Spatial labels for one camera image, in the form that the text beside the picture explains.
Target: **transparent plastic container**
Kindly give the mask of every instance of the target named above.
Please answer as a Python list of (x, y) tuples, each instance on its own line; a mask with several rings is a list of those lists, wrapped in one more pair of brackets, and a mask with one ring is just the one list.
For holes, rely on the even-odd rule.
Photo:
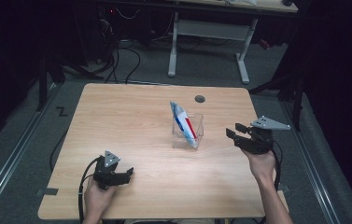
[(173, 148), (197, 149), (199, 147), (204, 135), (203, 115), (190, 113), (188, 114), (188, 118), (190, 119), (190, 125), (192, 126), (192, 129), (195, 131), (196, 138), (187, 139), (173, 118)]

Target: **gray carpet floor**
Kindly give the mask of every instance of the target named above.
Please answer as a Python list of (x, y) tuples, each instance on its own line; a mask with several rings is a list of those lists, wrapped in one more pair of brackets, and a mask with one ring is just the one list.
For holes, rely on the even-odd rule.
[[(237, 42), (220, 42), (207, 39), (204, 43), (186, 40), (179, 43), (177, 69), (175, 77), (167, 76), (170, 46), (168, 41), (155, 42), (149, 47), (131, 41), (123, 41), (120, 46), (120, 61), (116, 77), (122, 83), (138, 64), (138, 56), (128, 49), (137, 52), (140, 64), (130, 75), (129, 84), (155, 83), (188, 86), (220, 86), (252, 89), (272, 78), (287, 46), (262, 49), (251, 45), (246, 56), (246, 70), (250, 83), (241, 83), (234, 53), (238, 50)], [(94, 70), (100, 64), (91, 63), (88, 69)], [(57, 146), (67, 130), (79, 96), (85, 84), (104, 82), (89, 80), (78, 75), (66, 75), (63, 85), (57, 85), (50, 91), (50, 102), (41, 117), (36, 129), (30, 136), (16, 162), (15, 170), (10, 172), (9, 179), (0, 194), (0, 223), (78, 223), (77, 220), (55, 221), (41, 220), (37, 211), (42, 200), (40, 190), (44, 189), (50, 179), (50, 154), (56, 149), (53, 162), (61, 149)], [(115, 82), (112, 77), (108, 83)], [(292, 102), (278, 102), (276, 91), (264, 91), (252, 95), (257, 116), (265, 116), (289, 124), (287, 109)], [(30, 89), (28, 97), (7, 119), (7, 125), (0, 132), (0, 172), (7, 162), (29, 122), (37, 115), (38, 86)], [(339, 165), (331, 154), (324, 135), (315, 119), (314, 111), (306, 96), (303, 97), (301, 114), (301, 132), (274, 131), (274, 139), (282, 147), (284, 159), (282, 164), (281, 189), (285, 192), (289, 212), (295, 223), (328, 223), (322, 204), (312, 180), (309, 169), (299, 150), (300, 143), (296, 136), (301, 136), (309, 155), (317, 169), (320, 180), (328, 192), (338, 221), (334, 223), (352, 223), (352, 190), (343, 176)], [(251, 218), (237, 218), (234, 223), (254, 223)]]

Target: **person's right hand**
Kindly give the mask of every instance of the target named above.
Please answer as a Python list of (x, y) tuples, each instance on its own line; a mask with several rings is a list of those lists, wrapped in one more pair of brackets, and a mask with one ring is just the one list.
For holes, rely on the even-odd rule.
[(255, 155), (247, 151), (242, 151), (248, 157), (251, 173), (257, 181), (272, 181), (275, 170), (275, 155), (272, 151), (265, 154)]

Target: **human hand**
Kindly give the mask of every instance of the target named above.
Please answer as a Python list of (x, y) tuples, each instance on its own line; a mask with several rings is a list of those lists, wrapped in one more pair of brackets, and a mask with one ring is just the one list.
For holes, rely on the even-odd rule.
[(86, 215), (84, 224), (96, 224), (101, 219), (104, 211), (111, 203), (112, 197), (118, 186), (111, 186), (107, 190), (99, 188), (99, 184), (89, 177), (88, 187), (86, 188), (84, 199), (86, 207)]
[(273, 182), (275, 170), (275, 155), (272, 151), (265, 154), (255, 155), (242, 149), (248, 157), (251, 173), (257, 181)]

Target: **table top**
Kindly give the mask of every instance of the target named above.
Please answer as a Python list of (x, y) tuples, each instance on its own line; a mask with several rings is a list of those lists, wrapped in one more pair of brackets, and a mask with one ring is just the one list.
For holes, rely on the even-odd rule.
[(223, 7), (244, 7), (258, 10), (270, 10), (277, 12), (298, 12), (298, 8), (292, 3), (291, 6), (286, 7), (281, 0), (256, 0), (256, 4), (250, 3), (249, 0), (229, 0), (230, 5), (225, 0), (177, 0), (185, 3), (208, 4)]
[[(205, 101), (197, 103), (197, 95)], [(197, 149), (172, 148), (170, 101), (204, 115)], [(78, 219), (83, 172), (109, 150), (121, 158), (117, 173), (133, 167), (134, 174), (119, 186), (104, 218), (262, 217), (248, 160), (225, 134), (234, 123), (256, 118), (242, 88), (88, 84), (48, 184), (58, 193), (44, 196), (38, 215)]]

